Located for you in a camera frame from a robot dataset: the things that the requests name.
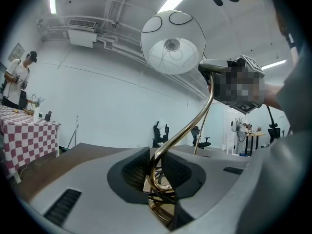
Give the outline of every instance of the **person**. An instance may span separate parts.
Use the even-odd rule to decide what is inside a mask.
[[[240,153],[243,153],[246,133],[247,133],[247,129],[249,126],[247,124],[246,115],[244,115],[243,113],[241,113],[238,116],[237,120],[238,120],[239,130],[236,132],[237,142],[236,142],[235,153],[240,154]]]
[[[7,84],[3,91],[3,106],[16,109],[19,107],[21,91],[26,89],[30,75],[28,66],[33,62],[37,62],[37,53],[35,51],[27,54],[24,61],[20,59],[12,61],[4,74]]]

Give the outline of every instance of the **air conditioner unit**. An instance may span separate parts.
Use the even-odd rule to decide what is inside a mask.
[[[76,20],[70,19],[67,26],[70,29],[83,30],[89,32],[95,32],[98,28],[98,24],[94,21]]]
[[[82,30],[68,30],[68,36],[71,44],[93,48],[93,43],[97,41],[97,34]]]

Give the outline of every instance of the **small table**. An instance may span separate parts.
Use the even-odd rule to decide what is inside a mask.
[[[247,148],[248,148],[248,137],[252,138],[252,146],[250,148],[250,156],[253,154],[253,144],[254,144],[254,137],[256,138],[255,142],[255,150],[258,149],[258,141],[259,141],[259,136],[264,136],[265,134],[263,133],[257,133],[257,134],[246,134],[246,147],[245,147],[245,155],[247,155]]]
[[[3,132],[5,163],[17,183],[20,177],[17,169],[51,152],[59,156],[58,129],[60,124],[39,119],[23,110],[0,106],[0,126]]]

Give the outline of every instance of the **framed picture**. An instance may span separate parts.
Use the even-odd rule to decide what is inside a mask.
[[[13,49],[11,54],[9,55],[8,60],[10,62],[12,62],[14,59],[21,59],[21,57],[23,56],[24,53],[25,53],[25,50],[22,48],[20,43],[18,43],[18,44],[16,44],[15,48]]]

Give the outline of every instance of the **black cap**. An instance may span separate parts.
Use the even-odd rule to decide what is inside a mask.
[[[37,62],[37,53],[35,51],[31,51],[28,56],[30,57],[30,60],[33,62]]]

